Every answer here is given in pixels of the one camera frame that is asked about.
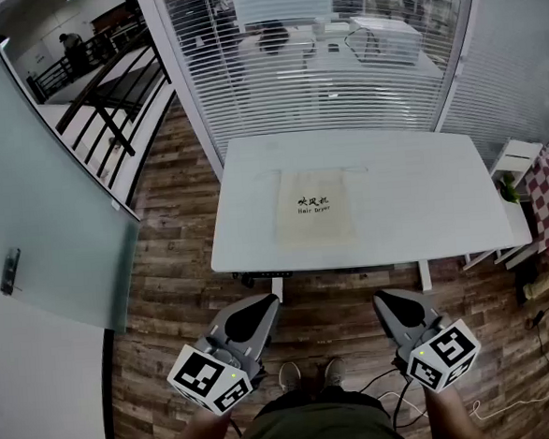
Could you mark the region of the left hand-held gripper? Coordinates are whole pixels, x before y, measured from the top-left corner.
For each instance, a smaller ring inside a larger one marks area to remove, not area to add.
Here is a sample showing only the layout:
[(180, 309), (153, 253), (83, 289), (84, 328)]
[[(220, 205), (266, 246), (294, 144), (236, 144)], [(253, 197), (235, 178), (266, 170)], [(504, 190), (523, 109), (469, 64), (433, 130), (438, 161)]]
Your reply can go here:
[(264, 294), (224, 307), (193, 345), (183, 347), (167, 382), (185, 399), (226, 415), (257, 389), (266, 373), (262, 353), (280, 305), (277, 295)]

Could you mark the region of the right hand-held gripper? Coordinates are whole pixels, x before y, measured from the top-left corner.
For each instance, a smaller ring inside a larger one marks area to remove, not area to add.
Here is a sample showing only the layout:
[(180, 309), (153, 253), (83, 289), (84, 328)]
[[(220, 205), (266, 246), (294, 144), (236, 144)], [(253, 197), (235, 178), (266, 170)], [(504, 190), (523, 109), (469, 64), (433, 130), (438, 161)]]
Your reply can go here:
[(427, 295), (379, 290), (373, 295), (373, 309), (396, 344), (394, 366), (435, 393), (463, 376), (480, 353), (480, 343), (465, 322), (441, 313)]

